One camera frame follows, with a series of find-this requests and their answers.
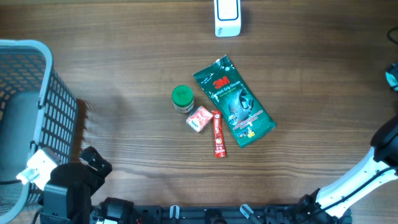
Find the green 3M gloves packet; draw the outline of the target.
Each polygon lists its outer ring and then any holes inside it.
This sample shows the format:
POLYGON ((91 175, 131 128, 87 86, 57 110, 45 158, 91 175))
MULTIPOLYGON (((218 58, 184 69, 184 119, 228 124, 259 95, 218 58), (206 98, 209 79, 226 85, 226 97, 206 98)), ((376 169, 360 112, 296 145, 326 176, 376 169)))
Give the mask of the green 3M gloves packet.
POLYGON ((276 127, 226 55, 193 77, 221 111, 240 147, 252 144, 276 127))

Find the green lid Knorr jar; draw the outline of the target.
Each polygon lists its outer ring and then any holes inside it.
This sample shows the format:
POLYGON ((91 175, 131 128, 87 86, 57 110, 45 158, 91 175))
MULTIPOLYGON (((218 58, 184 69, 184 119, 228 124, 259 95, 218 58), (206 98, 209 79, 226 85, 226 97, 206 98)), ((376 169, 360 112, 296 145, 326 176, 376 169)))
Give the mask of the green lid Knorr jar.
POLYGON ((172 103, 179 113, 189 113, 193 109, 193 90, 186 85, 176 86, 172 91, 172 103))

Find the red stick packet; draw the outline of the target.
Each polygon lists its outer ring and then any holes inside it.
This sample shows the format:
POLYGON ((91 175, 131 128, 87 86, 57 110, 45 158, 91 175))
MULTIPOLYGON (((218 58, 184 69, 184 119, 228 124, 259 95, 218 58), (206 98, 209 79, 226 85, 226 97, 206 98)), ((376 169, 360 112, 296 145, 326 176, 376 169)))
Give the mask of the red stick packet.
POLYGON ((224 144, 223 129, 222 129, 222 113, 219 110, 213 110, 213 132, 215 140, 215 157, 226 157, 226 149, 224 144))

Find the light blue wipes packet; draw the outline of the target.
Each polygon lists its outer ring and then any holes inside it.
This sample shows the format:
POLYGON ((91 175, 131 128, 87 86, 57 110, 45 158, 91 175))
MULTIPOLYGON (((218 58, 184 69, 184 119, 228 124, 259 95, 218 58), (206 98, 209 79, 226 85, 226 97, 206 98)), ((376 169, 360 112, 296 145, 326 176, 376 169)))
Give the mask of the light blue wipes packet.
POLYGON ((398 86, 397 72, 398 72, 397 62, 392 63, 386 69, 386 80, 387 80, 388 84, 390 85, 391 90, 393 90, 393 91, 397 91, 397 86, 398 86))

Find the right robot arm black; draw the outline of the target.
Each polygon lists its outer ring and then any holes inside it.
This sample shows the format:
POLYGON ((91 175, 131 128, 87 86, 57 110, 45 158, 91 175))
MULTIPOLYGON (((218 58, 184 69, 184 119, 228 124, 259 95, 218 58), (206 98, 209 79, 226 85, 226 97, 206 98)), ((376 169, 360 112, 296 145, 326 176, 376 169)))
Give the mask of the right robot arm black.
POLYGON ((346 211, 374 189, 397 179, 397 116, 381 126, 365 157, 336 182, 302 205, 300 223, 338 223, 346 211))

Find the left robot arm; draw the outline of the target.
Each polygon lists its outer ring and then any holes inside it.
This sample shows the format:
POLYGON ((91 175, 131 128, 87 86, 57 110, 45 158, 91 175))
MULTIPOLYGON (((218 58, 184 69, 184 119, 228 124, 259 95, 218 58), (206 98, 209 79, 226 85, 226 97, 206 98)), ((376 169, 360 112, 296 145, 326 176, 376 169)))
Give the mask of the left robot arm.
POLYGON ((93 194, 105 183, 112 165, 92 146, 84 149, 79 163, 62 164, 50 173, 44 187, 40 222, 57 223, 141 223, 134 203, 107 198, 99 205, 91 204, 93 194))

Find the small red white packet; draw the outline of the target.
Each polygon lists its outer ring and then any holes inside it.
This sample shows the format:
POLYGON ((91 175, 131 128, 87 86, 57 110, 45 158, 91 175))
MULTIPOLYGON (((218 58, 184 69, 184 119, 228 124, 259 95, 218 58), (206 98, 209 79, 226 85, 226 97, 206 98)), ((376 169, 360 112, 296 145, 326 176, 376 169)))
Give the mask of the small red white packet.
POLYGON ((186 123, 197 133, 199 133, 213 118, 213 115, 204 107, 199 106, 192 110, 186 123))

